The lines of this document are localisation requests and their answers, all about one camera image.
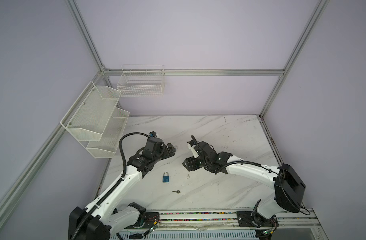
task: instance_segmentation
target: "white wall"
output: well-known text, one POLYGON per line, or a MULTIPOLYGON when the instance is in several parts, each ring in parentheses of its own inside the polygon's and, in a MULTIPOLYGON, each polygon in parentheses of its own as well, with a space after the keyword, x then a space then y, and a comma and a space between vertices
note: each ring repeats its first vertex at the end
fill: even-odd
POLYGON ((78 0, 107 68, 282 69, 318 0, 78 0))
MULTIPOLYGON (((123 97, 130 115, 259 114, 276 76, 166 76, 163 96, 123 97)), ((111 76, 113 86, 119 78, 111 76)))
POLYGON ((96 72, 64 0, 0 0, 0 201, 96 72))
POLYGON ((69 215, 96 194, 107 159, 94 159, 68 132, 27 188, 0 240, 66 240, 69 215))
POLYGON ((329 239, 366 239, 366 0, 329 2, 265 120, 329 239))
MULTIPOLYGON (((283 69, 318 0, 77 0, 107 68, 283 69)), ((114 86, 118 79, 111 77, 114 86)), ((277 77, 166 77, 131 115, 257 114, 277 77)))

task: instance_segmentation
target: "vent grille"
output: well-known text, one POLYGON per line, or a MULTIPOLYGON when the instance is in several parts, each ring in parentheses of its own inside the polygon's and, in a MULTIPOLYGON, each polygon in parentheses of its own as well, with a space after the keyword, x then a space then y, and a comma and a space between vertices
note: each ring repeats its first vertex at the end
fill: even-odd
MULTIPOLYGON (((134 233, 144 233, 144 231, 120 232, 123 240, 128 240, 134 233)), ((155 231, 146 236, 145 239, 195 239, 195 240, 250 240, 259 239, 255 237, 255 230, 181 230, 181 231, 155 231)))

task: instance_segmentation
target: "white wire basket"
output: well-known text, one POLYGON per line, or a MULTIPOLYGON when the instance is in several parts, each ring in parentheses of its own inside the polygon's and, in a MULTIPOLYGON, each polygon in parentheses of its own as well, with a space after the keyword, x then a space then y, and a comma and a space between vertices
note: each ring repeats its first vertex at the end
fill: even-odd
POLYGON ((93 88, 72 118, 67 123, 61 121, 78 141, 100 141, 120 97, 120 91, 116 89, 90 84, 93 88))
POLYGON ((119 146, 129 112, 115 108, 99 142, 89 142, 87 151, 94 158, 112 158, 119 146))
POLYGON ((117 88, 122 97, 163 96, 163 65, 122 65, 117 88))
POLYGON ((72 114, 71 107, 61 120, 61 125, 94 158, 112 158, 130 113, 116 107, 120 91, 96 86, 93 82, 88 84, 88 88, 91 90, 83 101, 74 103, 80 103, 78 109, 69 117, 72 114))

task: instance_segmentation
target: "black mount plate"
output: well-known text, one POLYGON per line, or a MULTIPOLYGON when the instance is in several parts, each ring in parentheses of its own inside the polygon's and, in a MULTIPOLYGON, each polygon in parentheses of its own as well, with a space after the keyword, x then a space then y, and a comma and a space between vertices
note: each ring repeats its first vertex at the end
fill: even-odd
MULTIPOLYGON (((154 225, 155 219, 159 221, 159 213, 158 212, 146 212, 146 217, 144 220, 144 225, 141 228, 151 228, 154 225)), ((127 229, 133 229, 133 226, 126 227, 127 229)))
MULTIPOLYGON (((239 222, 239 227, 255 227, 255 225, 252 224, 253 218, 251 217, 251 213, 252 213, 252 211, 239 211, 239 212, 236 212, 237 221, 239 222)), ((272 216, 271 220, 275 221, 276 226, 278 226, 279 223, 277 222, 277 219, 274 219, 274 218, 276 218, 275 215, 272 216)), ((267 220, 263 224, 263 227, 272 227, 272 222, 267 220)))

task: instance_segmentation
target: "white marble table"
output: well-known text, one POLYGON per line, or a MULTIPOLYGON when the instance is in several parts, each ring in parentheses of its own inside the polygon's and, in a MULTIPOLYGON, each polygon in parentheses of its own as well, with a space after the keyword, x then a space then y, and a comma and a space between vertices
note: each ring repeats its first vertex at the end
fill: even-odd
MULTIPOLYGON (((165 142, 177 146, 174 157, 159 161, 154 169, 137 183, 119 204, 123 209, 136 202, 147 210, 177 209, 236 209, 253 207, 273 190, 248 178, 204 169, 188 172, 182 162, 192 156, 187 141, 193 134, 198 141, 211 144, 216 152, 230 152, 248 161, 277 166, 278 163, 255 115, 232 116, 159 116, 129 117, 125 131, 149 133, 155 131, 165 142), (162 182, 164 172, 169 183, 162 182)), ((129 136, 123 140, 126 159, 144 147, 144 136, 129 136)), ((122 172, 119 150, 113 157, 102 190, 122 172)))

